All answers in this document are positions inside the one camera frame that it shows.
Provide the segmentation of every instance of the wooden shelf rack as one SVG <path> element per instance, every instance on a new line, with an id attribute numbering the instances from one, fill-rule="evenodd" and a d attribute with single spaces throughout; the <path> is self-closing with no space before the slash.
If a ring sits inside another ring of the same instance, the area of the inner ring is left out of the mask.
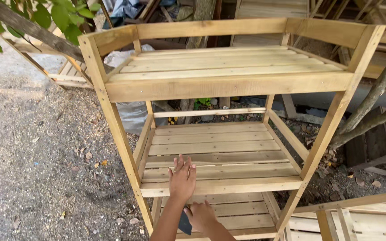
<path id="1" fill-rule="evenodd" d="M 379 43 L 384 25 L 297 18 L 235 19 L 129 25 L 80 36 L 80 48 L 149 234 L 169 196 L 167 168 L 179 153 L 197 164 L 193 200 L 212 199 L 237 239 L 279 239 L 333 136 Z M 279 46 L 142 52 L 141 40 L 283 33 Z M 290 33 L 355 49 L 349 66 L 287 46 Z M 128 44 L 136 53 L 106 73 L 102 56 Z M 275 94 L 336 95 L 309 152 L 271 110 Z M 151 101 L 268 95 L 264 108 L 156 112 Z M 116 102 L 145 101 L 148 117 L 135 151 Z M 262 113 L 260 122 L 156 126 L 154 118 Z M 303 158 L 300 169 L 269 119 Z M 272 191 L 292 190 L 281 211 Z M 154 197 L 153 209 L 145 197 Z M 207 240 L 200 233 L 177 239 Z"/>

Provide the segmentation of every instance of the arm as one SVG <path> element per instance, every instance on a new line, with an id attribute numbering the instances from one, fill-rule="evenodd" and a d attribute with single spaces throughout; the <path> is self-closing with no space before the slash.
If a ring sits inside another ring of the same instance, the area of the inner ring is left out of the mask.
<path id="1" fill-rule="evenodd" d="M 168 170 L 169 199 L 156 229 L 151 234 L 150 241 L 175 240 L 184 204 L 193 195 L 196 187 L 196 165 L 191 165 L 190 156 L 187 157 L 186 162 L 182 154 L 179 161 L 174 158 L 174 167 L 174 172 L 171 169 Z"/>

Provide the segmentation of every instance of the bottom shelf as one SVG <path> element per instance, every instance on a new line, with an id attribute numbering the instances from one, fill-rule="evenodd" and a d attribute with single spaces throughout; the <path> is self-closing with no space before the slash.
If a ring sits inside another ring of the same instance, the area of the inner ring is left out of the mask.
<path id="1" fill-rule="evenodd" d="M 164 211 L 168 197 L 156 197 L 153 201 L 152 216 L 154 227 Z M 276 235 L 277 215 L 269 203 L 276 203 L 272 193 L 231 193 L 194 196 L 187 203 L 208 200 L 214 208 L 218 221 L 237 240 L 273 238 Z M 196 230 L 191 235 L 177 231 L 176 240 L 209 240 Z"/>

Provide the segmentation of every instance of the hand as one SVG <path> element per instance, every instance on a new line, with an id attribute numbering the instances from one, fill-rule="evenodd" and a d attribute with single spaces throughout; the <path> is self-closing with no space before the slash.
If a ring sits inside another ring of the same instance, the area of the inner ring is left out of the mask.
<path id="1" fill-rule="evenodd" d="M 184 208 L 184 212 L 187 214 L 192 227 L 201 233 L 212 230 L 218 223 L 214 209 L 209 205 L 208 200 L 205 200 L 205 203 L 193 202 L 190 209 Z"/>
<path id="2" fill-rule="evenodd" d="M 185 204 L 193 195 L 196 187 L 196 165 L 191 165 L 190 156 L 184 162 L 180 154 L 180 160 L 174 158 L 174 172 L 169 168 L 169 196 Z"/>

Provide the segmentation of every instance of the forearm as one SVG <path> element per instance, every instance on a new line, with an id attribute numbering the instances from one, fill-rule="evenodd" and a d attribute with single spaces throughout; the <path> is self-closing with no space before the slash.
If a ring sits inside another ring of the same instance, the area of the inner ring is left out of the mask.
<path id="1" fill-rule="evenodd" d="M 185 203 L 174 198 L 166 202 L 164 212 L 159 218 L 156 229 L 150 237 L 150 241 L 173 241 L 177 235 L 178 223 Z"/>

